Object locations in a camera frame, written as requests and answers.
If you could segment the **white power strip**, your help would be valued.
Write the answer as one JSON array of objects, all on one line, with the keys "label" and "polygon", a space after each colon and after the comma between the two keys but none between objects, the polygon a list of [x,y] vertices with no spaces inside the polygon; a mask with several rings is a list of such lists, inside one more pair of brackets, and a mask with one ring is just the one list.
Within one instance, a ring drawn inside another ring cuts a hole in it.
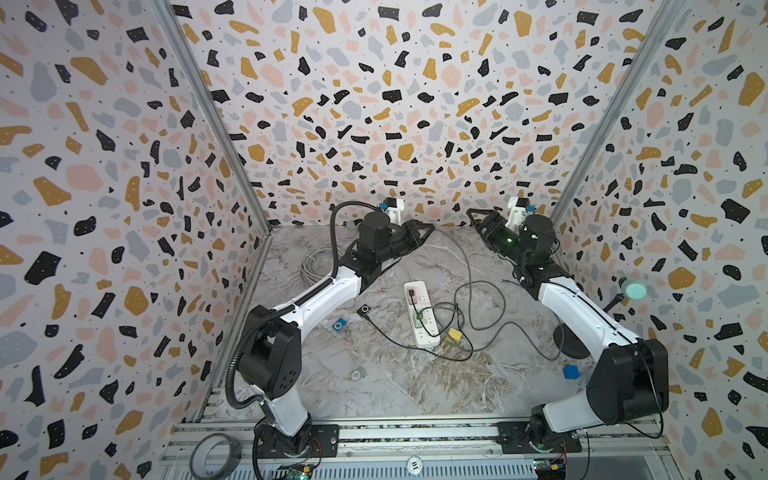
[{"label": "white power strip", "polygon": [[[407,302],[408,314],[412,324],[415,341],[418,347],[431,349],[440,343],[440,328],[434,317],[432,303],[423,281],[406,282],[403,285]],[[416,294],[416,302],[412,302],[408,296],[408,290],[413,289]],[[424,328],[416,329],[413,326],[413,315],[416,314],[423,321]]]}]

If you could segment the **blue mp3 player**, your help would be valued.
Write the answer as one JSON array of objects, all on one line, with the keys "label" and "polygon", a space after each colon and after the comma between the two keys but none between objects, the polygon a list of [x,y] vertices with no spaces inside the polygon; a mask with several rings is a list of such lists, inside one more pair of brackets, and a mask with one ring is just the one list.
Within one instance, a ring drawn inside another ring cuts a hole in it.
[{"label": "blue mp3 player", "polygon": [[347,326],[347,321],[343,318],[339,318],[332,326],[332,329],[336,333],[342,332]]}]

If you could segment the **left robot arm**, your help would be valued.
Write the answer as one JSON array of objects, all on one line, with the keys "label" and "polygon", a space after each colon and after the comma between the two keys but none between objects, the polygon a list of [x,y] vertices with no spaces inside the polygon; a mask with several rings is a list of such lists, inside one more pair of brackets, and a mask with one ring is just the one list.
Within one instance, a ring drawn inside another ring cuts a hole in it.
[{"label": "left robot arm", "polygon": [[286,457],[298,457],[313,447],[312,417],[296,385],[304,339],[396,261],[424,245],[435,230],[420,220],[398,220],[393,200],[361,206],[367,213],[357,226],[356,240],[345,251],[338,248],[336,227],[329,227],[329,274],[293,299],[273,308],[257,306],[246,316],[226,366],[223,389],[231,408],[261,409],[264,417],[254,429],[256,448],[272,447]]}]

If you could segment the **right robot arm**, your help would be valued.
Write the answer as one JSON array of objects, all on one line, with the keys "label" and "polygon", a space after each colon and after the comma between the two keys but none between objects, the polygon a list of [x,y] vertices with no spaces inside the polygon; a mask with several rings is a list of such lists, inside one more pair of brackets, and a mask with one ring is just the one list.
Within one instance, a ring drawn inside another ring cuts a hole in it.
[{"label": "right robot arm", "polygon": [[532,409],[531,446],[549,452],[578,430],[663,415],[669,407],[666,347],[621,326],[581,290],[554,259],[560,242],[551,219],[528,206],[515,207],[509,219],[493,209],[471,208],[467,215],[486,247],[511,262],[519,285],[556,316],[558,350],[595,362],[583,390]]}]

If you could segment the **yellow USB charger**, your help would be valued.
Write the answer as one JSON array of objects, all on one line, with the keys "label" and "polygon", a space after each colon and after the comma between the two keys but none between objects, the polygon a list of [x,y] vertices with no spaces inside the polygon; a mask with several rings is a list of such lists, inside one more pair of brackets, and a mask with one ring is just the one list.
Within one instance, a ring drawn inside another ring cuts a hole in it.
[{"label": "yellow USB charger", "polygon": [[464,338],[464,335],[461,331],[454,328],[450,328],[447,330],[446,340],[451,344],[459,346],[463,338]]}]

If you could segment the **blue cube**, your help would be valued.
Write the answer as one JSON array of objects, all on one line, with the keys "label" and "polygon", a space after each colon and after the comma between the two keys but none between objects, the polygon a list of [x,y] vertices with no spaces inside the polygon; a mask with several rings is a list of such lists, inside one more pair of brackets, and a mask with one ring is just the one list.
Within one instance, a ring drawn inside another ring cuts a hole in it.
[{"label": "blue cube", "polygon": [[578,380],[581,377],[581,372],[577,365],[564,365],[562,373],[566,380]]}]

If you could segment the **black tape roll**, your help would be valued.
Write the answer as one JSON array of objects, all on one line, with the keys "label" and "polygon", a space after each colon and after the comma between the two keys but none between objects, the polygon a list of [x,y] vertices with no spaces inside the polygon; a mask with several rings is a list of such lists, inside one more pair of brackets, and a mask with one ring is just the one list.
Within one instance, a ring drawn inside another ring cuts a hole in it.
[{"label": "black tape roll", "polygon": [[242,458],[242,443],[225,433],[213,433],[193,449],[189,471],[193,479],[226,479],[235,472]]}]

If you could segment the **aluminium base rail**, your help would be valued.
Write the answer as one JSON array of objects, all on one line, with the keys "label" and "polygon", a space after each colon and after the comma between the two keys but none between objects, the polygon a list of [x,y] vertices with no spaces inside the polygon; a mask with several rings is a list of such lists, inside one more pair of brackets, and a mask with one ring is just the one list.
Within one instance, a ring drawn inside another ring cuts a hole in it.
[{"label": "aluminium base rail", "polygon": [[548,455],[527,443],[515,417],[317,419],[315,479],[533,479],[536,465],[560,459],[567,479],[679,479],[664,441],[627,425],[571,434]]}]

